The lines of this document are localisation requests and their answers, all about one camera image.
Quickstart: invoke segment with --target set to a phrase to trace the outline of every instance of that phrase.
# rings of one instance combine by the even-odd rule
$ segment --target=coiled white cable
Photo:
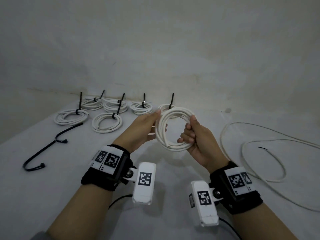
[[[193,145],[193,143],[186,142],[171,142],[166,138],[166,124],[170,118],[176,116],[190,123],[191,115],[193,115],[193,113],[190,110],[181,107],[171,108],[162,114],[160,120],[158,120],[155,124],[155,137],[164,148],[172,152],[181,152],[190,148]]]
[[[161,114],[162,114],[163,112],[167,111],[167,110],[169,109],[169,107],[170,107],[170,104],[162,104],[162,105],[160,105],[160,106],[158,107],[158,109],[161,110]]]
[[[311,211],[320,212],[320,209],[318,209],[318,208],[314,208],[314,207],[312,207],[312,206],[303,205],[303,204],[301,204],[301,203],[299,203],[299,202],[296,202],[295,200],[293,200],[293,199],[285,196],[283,193],[281,193],[280,191],[278,191],[277,189],[275,189],[271,184],[268,183],[268,182],[274,182],[274,183],[282,182],[282,181],[284,180],[284,178],[286,177],[286,175],[287,175],[286,167],[284,166],[284,164],[282,163],[282,161],[281,161],[276,155],[274,155],[273,153],[271,153],[269,150],[266,149],[266,151],[267,151],[272,157],[274,157],[274,158],[278,161],[278,163],[281,165],[281,167],[282,167],[282,169],[283,169],[283,177],[282,177],[281,179],[265,179],[265,178],[263,178],[259,173],[257,173],[257,172],[250,166],[250,164],[248,163],[248,161],[246,160],[246,158],[245,158],[244,155],[243,155],[243,151],[244,151],[245,146],[248,145],[249,143],[253,143],[253,142],[263,142],[263,141],[294,141],[294,142],[302,143],[302,144],[305,144],[305,145],[308,145],[308,146],[311,146],[311,147],[314,147],[314,148],[317,148],[317,149],[320,149],[320,145],[315,144],[315,143],[310,142],[310,141],[302,140],[302,139],[299,139],[299,138],[296,138],[296,137],[293,137],[293,136],[289,136],[289,135],[287,135],[287,134],[285,134],[285,133],[276,131],[276,130],[274,130],[274,129],[270,129],[270,128],[265,127],[265,126],[262,126],[262,125],[251,124],[251,123],[246,123],[246,122],[233,122],[233,123],[227,124],[227,125],[223,128],[223,130],[222,130],[222,132],[221,132],[221,134],[220,134],[220,138],[219,138],[219,140],[220,140],[220,145],[221,145],[221,149],[222,149],[223,153],[225,154],[225,156],[226,156],[230,161],[232,161],[232,159],[229,157],[228,153],[226,152],[226,150],[225,150],[225,148],[224,148],[224,146],[223,146],[222,137],[223,137],[224,133],[226,132],[227,128],[228,128],[230,125],[233,125],[233,124],[255,125],[255,126],[262,127],[262,128],[265,128],[265,129],[274,131],[274,132],[276,132],[276,133],[279,133],[279,134],[281,134],[281,135],[284,135],[284,136],[287,136],[287,137],[292,138],[292,139],[272,139],[272,140],[254,140],[254,141],[248,141],[248,142],[244,143],[244,144],[242,145],[242,147],[241,147],[241,159],[242,159],[243,161],[245,161],[246,165],[247,165],[247,166],[249,167],[249,169],[251,170],[251,171],[247,170],[247,172],[248,172],[250,175],[252,175],[252,176],[260,179],[261,181],[265,182],[265,183],[270,187],[270,189],[272,189],[275,193],[277,193],[277,194],[280,195],[281,197],[285,198],[286,200],[288,200],[288,201],[296,204],[297,206],[300,206],[300,207],[302,207],[302,208],[305,208],[305,209],[308,209],[308,210],[311,210]]]
[[[97,132],[97,133],[110,133],[113,132],[117,129],[119,129],[122,126],[122,118],[117,115],[116,113],[114,114],[114,118],[117,120],[116,124],[108,126],[108,127],[101,127],[100,123],[102,120],[106,118],[112,118],[112,115],[114,113],[101,113],[95,116],[92,119],[92,129]]]
[[[143,106],[144,107],[142,107],[142,103],[132,102],[130,108],[136,115],[146,115],[153,112],[151,102],[145,102]]]
[[[118,111],[119,103],[118,103],[117,99],[103,98],[103,101],[104,101],[103,109],[106,112],[116,113]],[[127,109],[128,109],[128,106],[127,106],[126,102],[124,100],[122,100],[119,114],[125,112]]]
[[[64,110],[64,111],[59,112],[53,120],[58,125],[73,126],[73,125],[77,125],[81,122],[84,122],[89,116],[88,112],[86,112],[82,109],[79,109],[78,115],[80,115],[80,117],[77,117],[75,119],[69,119],[69,120],[65,119],[67,116],[72,115],[72,114],[77,115],[75,109]]]
[[[103,107],[102,100],[98,97],[85,98],[81,103],[81,108],[85,111],[94,111]]]

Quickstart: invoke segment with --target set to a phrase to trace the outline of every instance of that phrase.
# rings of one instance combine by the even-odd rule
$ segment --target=black cord
[[[221,220],[224,223],[226,223],[235,232],[235,234],[237,234],[238,238],[240,240],[242,240],[242,238],[240,237],[239,233],[237,233],[237,231],[233,228],[233,226],[231,226],[231,224],[229,222],[227,222],[225,219],[222,219],[221,217],[219,217],[219,220]]]
[[[116,203],[118,200],[121,200],[122,198],[126,198],[126,197],[132,197],[133,195],[132,194],[127,194],[127,195],[124,195],[124,196],[121,196],[120,198],[117,198],[114,202],[112,202],[109,206],[109,209],[111,206],[113,206],[114,203]]]

